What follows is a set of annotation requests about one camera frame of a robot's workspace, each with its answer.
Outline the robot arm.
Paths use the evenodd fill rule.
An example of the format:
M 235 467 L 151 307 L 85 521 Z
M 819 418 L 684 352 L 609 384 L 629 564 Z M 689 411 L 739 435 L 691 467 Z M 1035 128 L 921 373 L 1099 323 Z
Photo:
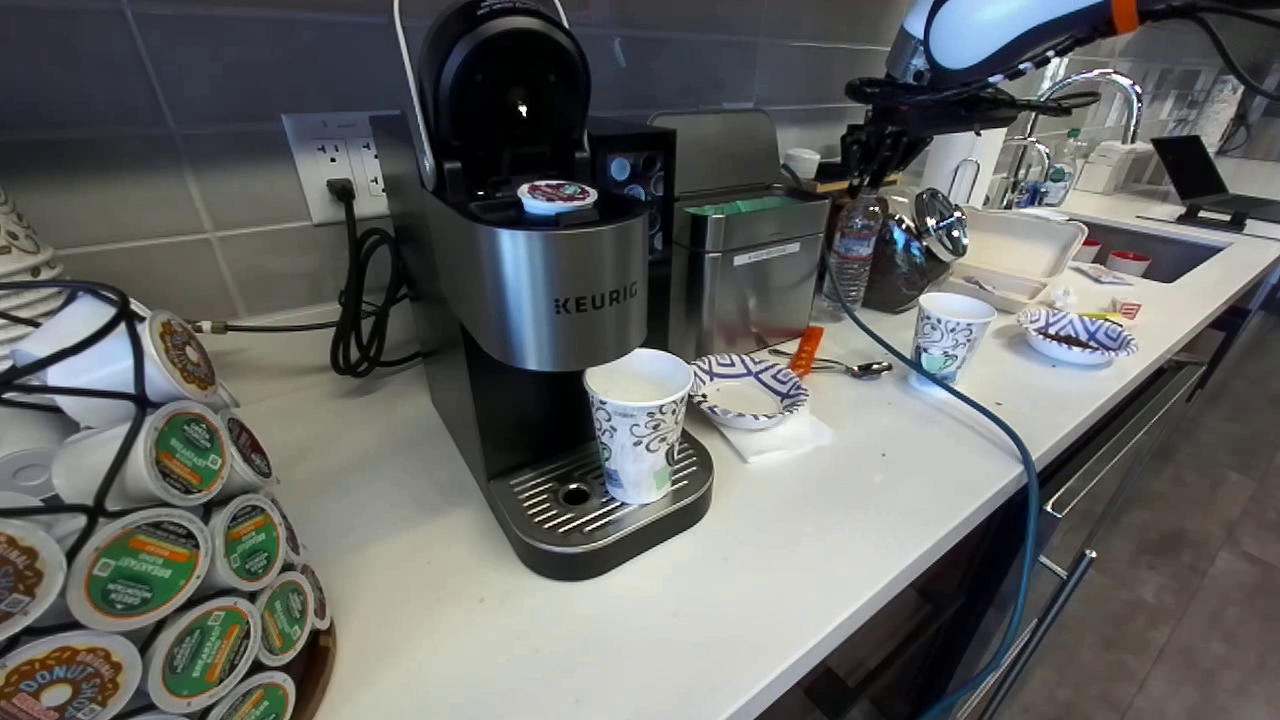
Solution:
M 1059 100 L 1020 100 L 1004 80 L 1139 22 L 1201 22 L 1229 71 L 1258 87 L 1214 15 L 1272 29 L 1277 0 L 915 0 L 885 71 L 844 82 L 866 104 L 866 118 L 841 136 L 844 173 L 856 188 L 881 188 L 935 136 L 1010 128 L 1020 113 L 1065 115 Z

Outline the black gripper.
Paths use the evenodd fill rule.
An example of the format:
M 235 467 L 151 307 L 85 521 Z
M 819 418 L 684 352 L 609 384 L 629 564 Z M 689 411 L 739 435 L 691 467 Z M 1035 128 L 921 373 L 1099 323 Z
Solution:
M 866 118 L 841 136 L 841 162 L 860 188 L 903 173 L 935 136 L 1010 128 L 1020 115 L 1073 115 L 1096 104 L 1096 90 L 1025 100 L 996 82 L 912 87 L 885 74 L 848 80 L 844 94 L 866 109 Z

